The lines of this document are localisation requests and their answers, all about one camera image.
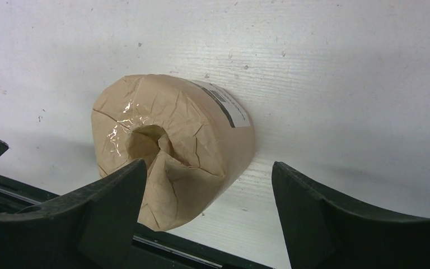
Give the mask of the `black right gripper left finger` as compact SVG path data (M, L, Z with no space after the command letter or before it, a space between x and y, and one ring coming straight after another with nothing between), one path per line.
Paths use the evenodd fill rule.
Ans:
M136 160L65 195L0 213L0 268L124 268L146 176Z

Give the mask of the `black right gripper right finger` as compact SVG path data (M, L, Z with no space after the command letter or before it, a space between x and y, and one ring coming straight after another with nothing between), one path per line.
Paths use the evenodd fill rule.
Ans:
M283 162L272 187L292 268L430 268L430 219L380 208Z

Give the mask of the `brown roll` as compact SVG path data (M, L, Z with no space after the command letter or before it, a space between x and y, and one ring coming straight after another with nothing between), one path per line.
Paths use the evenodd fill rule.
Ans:
M93 104L99 174L147 167L138 221L154 231L199 216L250 165L252 120L224 88L169 75L124 76Z

